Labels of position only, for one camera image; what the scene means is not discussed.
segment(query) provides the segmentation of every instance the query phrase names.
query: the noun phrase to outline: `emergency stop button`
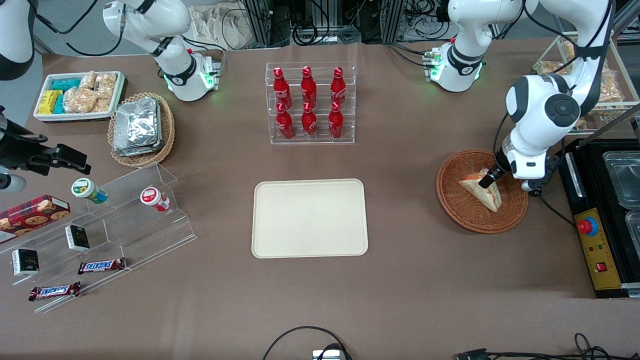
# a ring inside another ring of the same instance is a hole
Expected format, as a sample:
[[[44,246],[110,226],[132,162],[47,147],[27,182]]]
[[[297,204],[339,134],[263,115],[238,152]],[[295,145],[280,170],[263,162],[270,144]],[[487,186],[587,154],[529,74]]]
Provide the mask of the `emergency stop button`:
[[[578,232],[585,234],[586,236],[594,236],[598,233],[598,223],[592,217],[587,217],[584,220],[578,221]]]

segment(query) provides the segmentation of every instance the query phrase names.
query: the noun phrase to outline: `blue snack package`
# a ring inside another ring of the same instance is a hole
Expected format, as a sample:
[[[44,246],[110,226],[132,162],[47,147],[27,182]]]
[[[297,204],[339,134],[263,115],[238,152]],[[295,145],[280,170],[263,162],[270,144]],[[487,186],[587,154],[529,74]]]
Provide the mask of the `blue snack package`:
[[[53,113],[54,114],[64,114],[65,113],[65,107],[63,105],[65,100],[64,96],[58,96],[58,100],[56,100],[56,106],[53,108]]]
[[[51,84],[52,90],[67,91],[72,87],[80,86],[80,79],[58,79]]]

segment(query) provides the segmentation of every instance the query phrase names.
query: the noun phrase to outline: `red bottle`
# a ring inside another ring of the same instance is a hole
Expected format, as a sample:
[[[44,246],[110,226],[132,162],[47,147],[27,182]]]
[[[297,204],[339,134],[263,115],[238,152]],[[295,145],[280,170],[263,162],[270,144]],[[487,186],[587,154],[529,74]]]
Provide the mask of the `red bottle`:
[[[276,105],[276,110],[278,110],[278,115],[276,116],[276,121],[278,122],[278,128],[284,136],[285,139],[291,139],[295,135],[293,130],[293,123],[291,122],[291,115],[287,113],[287,109],[285,109],[285,105],[282,102],[279,102]]]
[[[304,113],[302,113],[302,128],[305,130],[305,138],[315,139],[318,136],[318,131],[314,109],[308,102],[302,105],[302,109],[304,111]]]
[[[342,68],[337,67],[333,70],[333,81],[331,82],[331,102],[338,102],[341,106],[344,104],[345,90],[347,84],[342,78]]]
[[[278,102],[283,103],[285,108],[289,110],[291,109],[291,106],[293,106],[293,101],[291,100],[289,84],[282,75],[282,69],[279,67],[273,69],[273,75],[275,77],[273,82],[273,91],[276,93],[276,99],[278,99]]]
[[[340,104],[334,101],[331,104],[331,112],[329,113],[329,132],[332,139],[339,139],[342,136],[342,124],[344,118],[340,112]]]
[[[302,68],[302,82],[300,83],[302,90],[302,102],[308,102],[312,109],[316,108],[316,81],[311,76],[311,68],[305,66]]]

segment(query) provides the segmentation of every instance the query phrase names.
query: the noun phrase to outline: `red button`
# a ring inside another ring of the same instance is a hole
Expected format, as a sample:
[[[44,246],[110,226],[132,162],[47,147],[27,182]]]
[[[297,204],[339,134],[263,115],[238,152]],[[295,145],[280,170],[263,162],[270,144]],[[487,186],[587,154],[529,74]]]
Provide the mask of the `red button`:
[[[589,220],[578,221],[578,231],[580,234],[588,234],[593,230],[593,225]]]

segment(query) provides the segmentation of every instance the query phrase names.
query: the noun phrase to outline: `brown tabletop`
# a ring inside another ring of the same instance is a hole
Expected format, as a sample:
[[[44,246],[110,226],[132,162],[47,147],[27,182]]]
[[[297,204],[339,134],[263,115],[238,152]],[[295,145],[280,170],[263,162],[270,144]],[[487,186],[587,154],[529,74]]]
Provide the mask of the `brown tabletop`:
[[[220,90],[178,101],[151,56],[44,56],[44,73],[119,70],[127,95],[155,92],[177,135],[163,165],[198,236],[186,246],[45,315],[0,272],[0,358],[259,359],[285,330],[336,332],[356,359],[449,359],[492,351],[573,350],[573,334],[630,356],[640,350],[640,301],[595,300],[575,230],[532,199],[524,220],[498,235],[471,233],[440,206],[435,177],[452,153],[491,147],[509,86],[551,39],[496,41],[482,76],[452,94],[380,45],[295,47],[228,54]],[[422,44],[427,49],[431,45]],[[272,146],[264,97],[267,61],[356,56],[355,145]],[[107,124],[29,121],[89,155],[106,183],[132,168],[109,155]],[[505,126],[504,133],[511,125]],[[79,174],[23,174],[26,191],[69,198]],[[251,253],[253,189],[261,181],[355,177],[364,183],[369,250],[346,258],[257,259]],[[569,214],[556,179],[547,199]],[[291,334],[272,359],[308,359],[332,342]]]

